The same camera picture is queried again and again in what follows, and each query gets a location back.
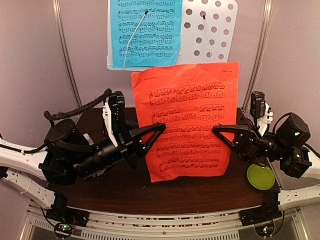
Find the red sheet music paper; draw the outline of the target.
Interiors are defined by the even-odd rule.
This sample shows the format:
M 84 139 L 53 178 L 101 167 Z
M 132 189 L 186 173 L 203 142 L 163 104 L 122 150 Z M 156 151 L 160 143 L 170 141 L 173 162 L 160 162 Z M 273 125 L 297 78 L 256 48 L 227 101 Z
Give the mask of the red sheet music paper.
M 139 126 L 166 126 L 146 156 L 153 183 L 226 172 L 231 151 L 213 128 L 236 123 L 239 73 L 239 62 L 220 62 L 131 74 Z

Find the blue sheet music paper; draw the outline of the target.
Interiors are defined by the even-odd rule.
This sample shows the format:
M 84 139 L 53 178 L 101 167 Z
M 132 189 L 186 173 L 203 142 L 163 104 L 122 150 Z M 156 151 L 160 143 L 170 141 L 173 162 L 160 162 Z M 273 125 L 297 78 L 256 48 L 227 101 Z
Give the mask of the blue sheet music paper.
M 107 67 L 129 71 L 168 67 L 181 47 L 181 0 L 110 0 Z

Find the white perforated music stand desk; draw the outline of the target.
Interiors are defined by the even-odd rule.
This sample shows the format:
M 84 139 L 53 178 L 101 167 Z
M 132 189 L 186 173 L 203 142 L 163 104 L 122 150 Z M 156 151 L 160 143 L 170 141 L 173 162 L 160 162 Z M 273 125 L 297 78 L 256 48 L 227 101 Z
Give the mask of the white perforated music stand desk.
M 238 3 L 234 0 L 181 1 L 180 50 L 175 65 L 226 62 L 232 44 Z

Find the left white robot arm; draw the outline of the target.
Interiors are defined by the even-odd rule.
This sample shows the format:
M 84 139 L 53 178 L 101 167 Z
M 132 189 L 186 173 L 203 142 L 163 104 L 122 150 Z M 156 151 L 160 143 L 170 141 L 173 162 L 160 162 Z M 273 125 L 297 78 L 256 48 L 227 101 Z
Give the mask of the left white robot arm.
M 73 116 L 99 103 L 103 104 L 105 137 L 90 144 L 77 128 Z M 61 222 L 72 218 L 66 197 L 41 187 L 33 177 L 67 186 L 75 184 L 77 178 L 97 177 L 121 161 L 136 169 L 139 160 L 147 155 L 166 129 L 163 123 L 131 127 L 125 118 L 123 93 L 111 89 L 77 109 L 56 114 L 45 111 L 43 115 L 50 122 L 50 129 L 40 147 L 30 148 L 1 140 L 0 178 Z

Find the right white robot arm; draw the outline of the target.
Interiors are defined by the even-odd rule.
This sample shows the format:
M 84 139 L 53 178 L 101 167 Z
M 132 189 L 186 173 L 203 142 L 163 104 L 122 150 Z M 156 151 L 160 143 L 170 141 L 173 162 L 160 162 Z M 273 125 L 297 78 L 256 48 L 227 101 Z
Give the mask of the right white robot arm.
M 270 113 L 253 121 L 243 117 L 240 124 L 219 124 L 212 132 L 246 162 L 264 157 L 279 161 L 280 169 L 289 177 L 319 179 L 320 155 L 307 144 L 311 137 L 308 125 L 288 112 L 281 116 L 279 128 L 268 131 L 272 118 Z

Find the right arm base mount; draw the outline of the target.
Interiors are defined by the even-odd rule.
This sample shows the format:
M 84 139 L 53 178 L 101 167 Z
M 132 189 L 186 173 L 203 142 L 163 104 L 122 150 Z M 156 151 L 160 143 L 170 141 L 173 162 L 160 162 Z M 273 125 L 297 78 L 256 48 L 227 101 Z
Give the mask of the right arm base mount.
M 279 232 L 283 225 L 285 213 L 277 207 L 255 207 L 241 210 L 240 221 L 243 227 L 253 225 L 255 233 L 261 238 L 271 238 Z M 276 228 L 275 220 L 282 217 L 282 222 Z

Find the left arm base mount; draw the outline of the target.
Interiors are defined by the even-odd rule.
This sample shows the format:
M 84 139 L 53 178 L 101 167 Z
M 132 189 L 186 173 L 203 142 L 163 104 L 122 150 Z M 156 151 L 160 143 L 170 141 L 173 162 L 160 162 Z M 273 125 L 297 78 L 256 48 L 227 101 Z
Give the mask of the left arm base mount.
M 85 210 L 66 208 L 64 214 L 53 209 L 41 209 L 45 220 L 53 227 L 53 233 L 58 239 L 69 238 L 76 230 L 76 227 L 86 227 L 90 213 Z

